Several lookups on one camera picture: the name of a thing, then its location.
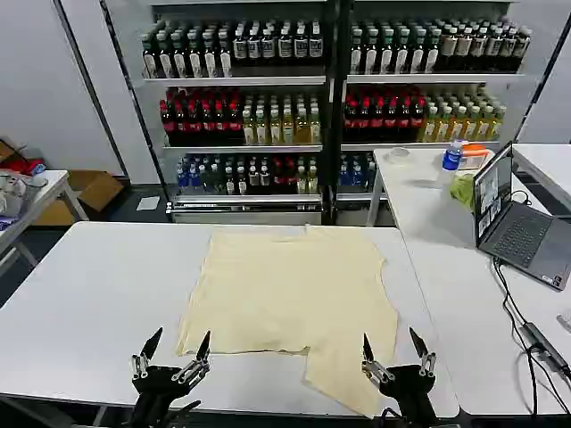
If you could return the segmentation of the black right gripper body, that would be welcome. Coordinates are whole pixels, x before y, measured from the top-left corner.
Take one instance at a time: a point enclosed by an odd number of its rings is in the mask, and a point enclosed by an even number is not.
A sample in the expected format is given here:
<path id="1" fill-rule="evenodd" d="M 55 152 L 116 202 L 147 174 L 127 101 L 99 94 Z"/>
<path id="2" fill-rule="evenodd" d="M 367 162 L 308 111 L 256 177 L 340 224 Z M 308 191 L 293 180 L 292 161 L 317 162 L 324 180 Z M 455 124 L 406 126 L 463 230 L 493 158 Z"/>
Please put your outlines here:
<path id="1" fill-rule="evenodd" d="M 380 383 L 379 391 L 394 399 L 401 416 L 410 427 L 429 427 L 436 423 L 436 415 L 428 393 L 434 388 L 435 375 L 420 365 L 389 367 L 393 379 Z"/>

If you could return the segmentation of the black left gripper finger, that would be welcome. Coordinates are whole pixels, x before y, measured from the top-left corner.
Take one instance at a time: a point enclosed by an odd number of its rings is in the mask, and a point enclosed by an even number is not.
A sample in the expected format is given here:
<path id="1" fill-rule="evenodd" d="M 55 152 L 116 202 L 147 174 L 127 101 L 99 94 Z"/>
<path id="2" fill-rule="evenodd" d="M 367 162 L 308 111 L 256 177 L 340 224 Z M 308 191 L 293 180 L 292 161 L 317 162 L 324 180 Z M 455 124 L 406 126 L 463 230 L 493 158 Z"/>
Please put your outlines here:
<path id="1" fill-rule="evenodd" d="M 210 371 L 208 360 L 210 355 L 210 339 L 211 331 L 208 331 L 206 335 L 204 335 L 194 359 L 171 377 L 173 382 L 179 384 L 198 384 L 207 375 Z"/>
<path id="2" fill-rule="evenodd" d="M 163 328 L 160 327 L 144 344 L 138 354 L 133 354 L 130 359 L 132 379 L 137 380 L 148 376 L 147 368 L 158 347 Z"/>

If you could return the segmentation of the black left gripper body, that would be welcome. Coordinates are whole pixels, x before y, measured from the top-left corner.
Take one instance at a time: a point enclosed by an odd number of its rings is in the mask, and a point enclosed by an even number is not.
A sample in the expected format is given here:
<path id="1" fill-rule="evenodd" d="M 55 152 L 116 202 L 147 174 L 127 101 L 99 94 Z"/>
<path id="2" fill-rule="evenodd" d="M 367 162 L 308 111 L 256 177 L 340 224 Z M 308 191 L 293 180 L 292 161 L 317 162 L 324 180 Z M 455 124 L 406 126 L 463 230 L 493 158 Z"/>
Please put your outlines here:
<path id="1" fill-rule="evenodd" d="M 170 411 L 170 405 L 184 398 L 198 384 L 179 384 L 171 377 L 178 367 L 149 366 L 146 378 L 133 382 L 139 393 L 131 413 L 132 427 L 169 427 L 179 416 L 196 408 L 201 401 L 192 401 L 177 411 Z"/>

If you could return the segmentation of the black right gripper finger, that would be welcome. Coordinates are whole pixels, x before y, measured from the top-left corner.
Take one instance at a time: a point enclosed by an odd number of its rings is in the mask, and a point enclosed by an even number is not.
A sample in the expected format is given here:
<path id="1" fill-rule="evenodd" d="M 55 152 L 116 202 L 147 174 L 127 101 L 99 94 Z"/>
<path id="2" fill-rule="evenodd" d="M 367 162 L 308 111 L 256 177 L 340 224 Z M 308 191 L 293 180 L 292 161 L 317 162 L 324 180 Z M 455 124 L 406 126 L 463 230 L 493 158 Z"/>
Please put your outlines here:
<path id="1" fill-rule="evenodd" d="M 373 350 L 365 333 L 363 334 L 362 353 L 361 371 L 373 384 L 388 383 L 395 380 L 395 375 L 375 360 Z"/>
<path id="2" fill-rule="evenodd" d="M 413 342 L 414 348 L 420 358 L 420 376 L 434 377 L 434 366 L 436 363 L 436 354 L 428 350 L 425 341 L 416 333 L 416 331 L 409 328 L 410 337 Z"/>

